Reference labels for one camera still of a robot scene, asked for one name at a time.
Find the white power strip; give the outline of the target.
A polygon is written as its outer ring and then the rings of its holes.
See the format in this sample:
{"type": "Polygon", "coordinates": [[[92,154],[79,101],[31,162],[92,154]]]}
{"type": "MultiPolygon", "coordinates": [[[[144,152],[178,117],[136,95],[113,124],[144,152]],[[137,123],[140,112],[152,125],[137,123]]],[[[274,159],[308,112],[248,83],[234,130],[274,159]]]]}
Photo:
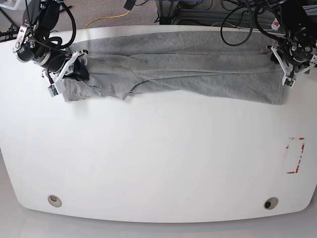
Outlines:
{"type": "Polygon", "coordinates": [[[271,24],[271,29],[272,31],[278,31],[280,29],[280,23],[278,20],[275,18],[274,21],[271,24]]]}

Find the black tripod stand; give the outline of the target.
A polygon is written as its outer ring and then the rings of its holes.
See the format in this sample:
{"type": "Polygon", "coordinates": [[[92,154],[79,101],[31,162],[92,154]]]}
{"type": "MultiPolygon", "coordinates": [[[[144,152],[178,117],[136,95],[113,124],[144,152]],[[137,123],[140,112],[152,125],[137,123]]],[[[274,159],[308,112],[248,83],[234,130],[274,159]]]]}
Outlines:
{"type": "Polygon", "coordinates": [[[0,8],[0,33],[17,31],[22,23],[24,10],[0,8]]]}

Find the red tape rectangle marking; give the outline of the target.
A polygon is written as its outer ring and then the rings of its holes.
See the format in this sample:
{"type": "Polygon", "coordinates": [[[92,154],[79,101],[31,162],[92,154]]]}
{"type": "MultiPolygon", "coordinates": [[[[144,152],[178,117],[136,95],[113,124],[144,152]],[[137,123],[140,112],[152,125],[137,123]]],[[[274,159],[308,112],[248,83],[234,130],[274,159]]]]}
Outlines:
{"type": "Polygon", "coordinates": [[[304,137],[290,137],[286,146],[283,170],[286,174],[296,174],[299,170],[305,147],[304,137]]]}

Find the grey aluminium frame base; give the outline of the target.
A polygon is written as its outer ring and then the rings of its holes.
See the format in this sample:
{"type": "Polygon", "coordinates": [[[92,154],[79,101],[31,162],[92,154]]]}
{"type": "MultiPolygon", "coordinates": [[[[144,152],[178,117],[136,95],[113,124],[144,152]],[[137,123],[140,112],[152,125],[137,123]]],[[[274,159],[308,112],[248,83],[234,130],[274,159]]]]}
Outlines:
{"type": "Polygon", "coordinates": [[[201,0],[194,3],[177,0],[156,0],[157,22],[160,25],[198,25],[247,28],[251,26],[246,7],[238,9],[214,9],[216,1],[209,0],[207,8],[199,8],[201,0]]]}

